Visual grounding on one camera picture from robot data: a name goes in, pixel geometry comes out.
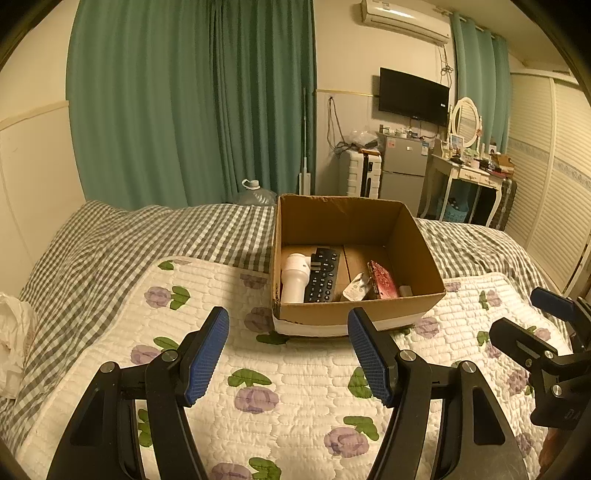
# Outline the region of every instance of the quilted mat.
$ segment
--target quilted mat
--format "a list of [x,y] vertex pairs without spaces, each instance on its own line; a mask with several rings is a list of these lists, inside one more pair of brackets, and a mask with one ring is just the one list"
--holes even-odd
[[[531,425],[532,389],[525,370],[489,341],[505,316],[564,355],[558,329],[527,305],[502,274],[446,281],[448,294],[414,328],[394,334],[400,348],[426,361],[478,365],[517,437],[530,478],[545,429]],[[109,330],[87,348],[43,405],[18,451],[32,480],[46,478],[53,453],[80,397],[105,361],[147,363],[198,329],[211,308],[225,307],[230,334],[207,394],[187,418],[213,480],[365,479],[391,411],[372,392],[346,338],[296,339],[271,331],[266,274],[192,258],[152,265]],[[145,402],[138,401],[138,435],[146,475],[159,478]],[[431,402],[418,479],[428,479],[441,402]]]

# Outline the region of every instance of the teal curtain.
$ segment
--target teal curtain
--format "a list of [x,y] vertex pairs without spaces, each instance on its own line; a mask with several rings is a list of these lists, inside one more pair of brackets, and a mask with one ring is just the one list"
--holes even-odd
[[468,19],[452,16],[456,45],[457,98],[470,97],[482,116],[482,141],[495,139],[500,151],[506,151],[511,74],[509,50],[503,37],[476,28]]
[[311,0],[81,0],[66,97],[86,198],[230,202],[243,178],[294,192],[312,19]]

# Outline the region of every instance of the checkered bedsheet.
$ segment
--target checkered bedsheet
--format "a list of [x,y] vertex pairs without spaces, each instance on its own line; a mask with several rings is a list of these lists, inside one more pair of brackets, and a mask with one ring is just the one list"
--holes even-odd
[[[498,271],[525,299],[534,287],[545,286],[525,251],[503,232],[417,223],[444,278]],[[0,399],[0,435],[11,450],[23,442],[44,400],[107,329],[150,264],[183,255],[268,272],[273,225],[271,207],[150,206],[128,212],[101,202],[85,204],[57,233],[21,293],[38,313],[40,330],[18,398]]]

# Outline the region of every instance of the television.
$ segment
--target television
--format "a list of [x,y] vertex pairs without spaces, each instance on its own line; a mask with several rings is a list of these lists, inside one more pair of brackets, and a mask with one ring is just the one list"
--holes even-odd
[[380,111],[446,127],[448,104],[449,87],[408,73],[380,68]]

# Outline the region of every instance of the black remote control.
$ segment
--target black remote control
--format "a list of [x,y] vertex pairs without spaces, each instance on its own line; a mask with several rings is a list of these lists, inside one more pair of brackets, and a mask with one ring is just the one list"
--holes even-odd
[[317,248],[310,261],[310,281],[304,293],[304,303],[332,301],[339,269],[340,253],[330,248]]

